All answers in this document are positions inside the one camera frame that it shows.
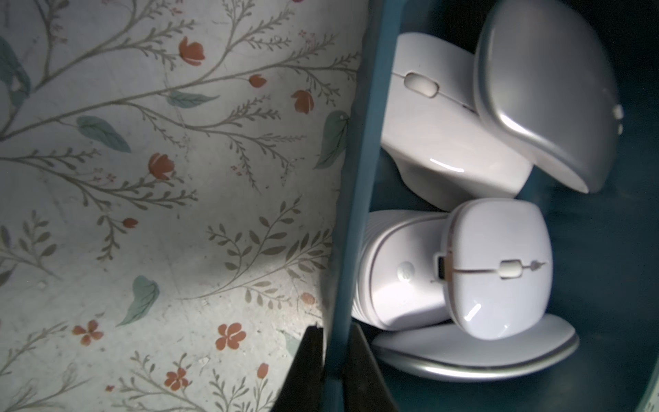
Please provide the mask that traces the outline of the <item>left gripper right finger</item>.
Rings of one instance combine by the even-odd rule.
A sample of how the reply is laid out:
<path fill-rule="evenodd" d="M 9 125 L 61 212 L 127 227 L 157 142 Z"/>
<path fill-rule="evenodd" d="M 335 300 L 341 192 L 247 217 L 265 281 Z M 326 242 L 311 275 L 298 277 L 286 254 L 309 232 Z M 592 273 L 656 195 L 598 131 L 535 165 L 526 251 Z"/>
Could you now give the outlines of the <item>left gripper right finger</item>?
<path fill-rule="evenodd" d="M 356 323 L 350 326 L 343 368 L 343 395 L 347 412 L 398 411 L 371 347 Z"/>

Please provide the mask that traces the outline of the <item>white ribbed logo mouse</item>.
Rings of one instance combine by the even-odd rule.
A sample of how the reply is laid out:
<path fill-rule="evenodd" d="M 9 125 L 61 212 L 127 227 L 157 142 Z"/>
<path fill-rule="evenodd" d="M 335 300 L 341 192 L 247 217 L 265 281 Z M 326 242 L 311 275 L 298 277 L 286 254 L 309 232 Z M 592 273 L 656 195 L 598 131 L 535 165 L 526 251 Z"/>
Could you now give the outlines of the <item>white ribbed logo mouse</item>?
<path fill-rule="evenodd" d="M 444 212 L 405 209 L 368 215 L 354 319 L 383 331 L 406 331 L 451 318 L 435 257 L 447 217 Z"/>

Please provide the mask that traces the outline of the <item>teal plastic storage box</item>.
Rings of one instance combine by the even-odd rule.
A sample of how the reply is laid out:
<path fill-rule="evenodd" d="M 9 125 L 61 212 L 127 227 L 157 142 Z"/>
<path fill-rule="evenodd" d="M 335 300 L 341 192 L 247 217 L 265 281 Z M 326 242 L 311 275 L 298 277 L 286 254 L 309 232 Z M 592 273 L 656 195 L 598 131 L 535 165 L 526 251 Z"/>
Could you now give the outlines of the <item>teal plastic storage box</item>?
<path fill-rule="evenodd" d="M 657 2 L 367 19 L 319 409 L 657 410 Z"/>

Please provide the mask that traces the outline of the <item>silver rimmed slim mouse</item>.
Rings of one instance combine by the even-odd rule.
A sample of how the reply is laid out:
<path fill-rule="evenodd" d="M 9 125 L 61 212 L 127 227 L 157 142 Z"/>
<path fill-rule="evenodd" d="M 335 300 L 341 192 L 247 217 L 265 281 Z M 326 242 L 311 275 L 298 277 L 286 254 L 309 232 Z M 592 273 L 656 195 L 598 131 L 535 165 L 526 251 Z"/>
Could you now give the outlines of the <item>silver rimmed slim mouse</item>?
<path fill-rule="evenodd" d="M 455 324 L 383 332 L 372 341 L 374 355 L 406 374 L 442 382 L 489 382 L 530 375 L 562 362 L 580 344 L 575 328 L 546 314 L 512 337 L 486 341 Z"/>

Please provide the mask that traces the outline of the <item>silver grey slim mouse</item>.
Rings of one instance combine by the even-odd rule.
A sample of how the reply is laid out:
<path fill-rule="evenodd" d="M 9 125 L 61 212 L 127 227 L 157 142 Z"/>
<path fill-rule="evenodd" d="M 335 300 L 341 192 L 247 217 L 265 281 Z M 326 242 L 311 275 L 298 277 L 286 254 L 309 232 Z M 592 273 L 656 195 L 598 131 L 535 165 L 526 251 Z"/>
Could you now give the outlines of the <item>silver grey slim mouse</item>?
<path fill-rule="evenodd" d="M 602 190 L 624 110 L 596 31 L 561 1 L 499 1 L 475 51 L 485 126 L 561 184 Z"/>

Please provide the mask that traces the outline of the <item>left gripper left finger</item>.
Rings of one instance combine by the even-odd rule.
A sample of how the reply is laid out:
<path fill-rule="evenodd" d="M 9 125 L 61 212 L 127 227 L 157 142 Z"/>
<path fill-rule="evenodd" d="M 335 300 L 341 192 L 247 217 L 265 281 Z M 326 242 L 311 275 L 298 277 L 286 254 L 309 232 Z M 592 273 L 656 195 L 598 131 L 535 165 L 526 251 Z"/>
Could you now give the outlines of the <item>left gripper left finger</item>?
<path fill-rule="evenodd" d="M 319 411 L 323 350 L 323 328 L 308 326 L 272 412 Z"/>

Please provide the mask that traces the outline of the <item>white small mouse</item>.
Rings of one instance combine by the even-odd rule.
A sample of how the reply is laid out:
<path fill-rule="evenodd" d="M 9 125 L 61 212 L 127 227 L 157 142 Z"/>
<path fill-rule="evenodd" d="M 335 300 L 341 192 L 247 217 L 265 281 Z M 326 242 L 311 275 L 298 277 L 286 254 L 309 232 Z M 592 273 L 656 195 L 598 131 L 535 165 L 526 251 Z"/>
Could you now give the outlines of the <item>white small mouse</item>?
<path fill-rule="evenodd" d="M 451 319 L 470 336 L 505 339 L 545 314 L 553 252 L 535 204 L 483 198 L 458 206 L 447 217 L 436 257 Z"/>

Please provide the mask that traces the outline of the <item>white scroll wheel mouse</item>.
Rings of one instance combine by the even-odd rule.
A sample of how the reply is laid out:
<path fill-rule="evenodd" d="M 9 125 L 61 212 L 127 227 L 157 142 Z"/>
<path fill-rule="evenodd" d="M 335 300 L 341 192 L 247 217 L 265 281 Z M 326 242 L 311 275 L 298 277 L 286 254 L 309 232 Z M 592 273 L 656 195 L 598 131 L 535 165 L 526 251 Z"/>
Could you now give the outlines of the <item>white scroll wheel mouse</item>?
<path fill-rule="evenodd" d="M 474 68 L 472 53 L 438 37 L 397 38 L 381 146 L 406 187 L 444 211 L 477 198 L 515 198 L 533 168 L 482 123 Z"/>

